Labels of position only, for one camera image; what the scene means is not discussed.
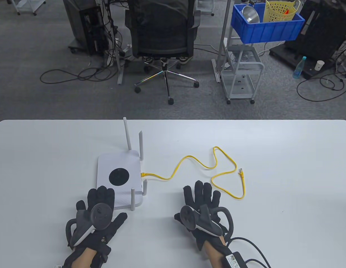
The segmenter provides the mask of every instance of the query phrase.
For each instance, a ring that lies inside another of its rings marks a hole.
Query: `yellow basket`
[[[263,16],[263,22],[271,21],[289,21],[292,20],[296,14],[301,1],[296,0],[294,2],[285,2],[285,1],[267,1],[265,13]]]

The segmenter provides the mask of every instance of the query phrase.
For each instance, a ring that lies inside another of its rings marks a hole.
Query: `vr controller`
[[[108,204],[96,204],[91,212],[78,210],[76,218],[66,224],[66,238],[68,245],[73,248],[79,245],[89,234],[95,230],[106,229],[112,221],[113,210]],[[71,233],[71,226],[76,224],[76,230]]]
[[[225,240],[230,239],[234,231],[234,223],[230,212],[227,208],[208,208],[208,206],[202,205],[200,207],[200,213],[192,207],[185,205],[180,210],[180,220],[188,230],[199,229],[212,236],[223,236],[224,232],[221,227],[211,220],[211,215],[214,213],[223,212],[226,215],[229,223],[229,230],[224,236]]]

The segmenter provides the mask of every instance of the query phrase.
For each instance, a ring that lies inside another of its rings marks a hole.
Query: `chair wheel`
[[[146,74],[149,74],[151,68],[150,68],[149,66],[145,66],[145,67],[143,68],[143,70],[144,70],[144,72],[145,72]]]

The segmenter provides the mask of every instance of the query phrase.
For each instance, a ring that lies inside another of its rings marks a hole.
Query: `paper cup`
[[[316,66],[314,67],[314,69],[316,71],[319,71],[322,68],[323,65],[324,65],[324,61],[318,60]]]

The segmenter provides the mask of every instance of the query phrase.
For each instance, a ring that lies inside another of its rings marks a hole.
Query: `chrome chair base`
[[[145,66],[145,70],[146,70],[146,67],[152,67],[152,68],[155,68],[155,69],[158,69],[160,70],[160,72],[154,74],[154,75],[151,75],[147,78],[144,78],[142,79],[141,81],[139,81],[138,83],[134,84],[136,86],[136,88],[134,89],[134,91],[136,93],[140,93],[141,92],[141,88],[138,87],[139,85],[147,82],[148,80],[154,78],[154,77],[157,77],[159,75],[164,75],[164,80],[165,80],[165,87],[167,89],[167,93],[168,93],[168,104],[169,105],[173,105],[174,104],[174,100],[173,98],[170,97],[170,93],[169,93],[169,86],[168,86],[168,78],[167,78],[167,74],[170,73],[170,74],[174,74],[174,75],[177,75],[177,76],[180,76],[180,77],[183,77],[185,79],[188,79],[188,80],[192,80],[194,81],[194,87],[195,88],[198,88],[199,87],[199,82],[192,78],[192,77],[189,77],[189,76],[186,76],[186,75],[183,75],[183,74],[179,74],[179,73],[176,73],[172,70],[170,70],[170,68],[172,68],[174,65],[176,65],[179,61],[176,61],[174,62],[172,65],[168,66],[168,61],[167,59],[161,59],[161,63],[162,63],[162,66],[161,67],[158,67],[156,65],[153,65],[153,64],[149,64],[149,63],[145,63],[146,66]]]

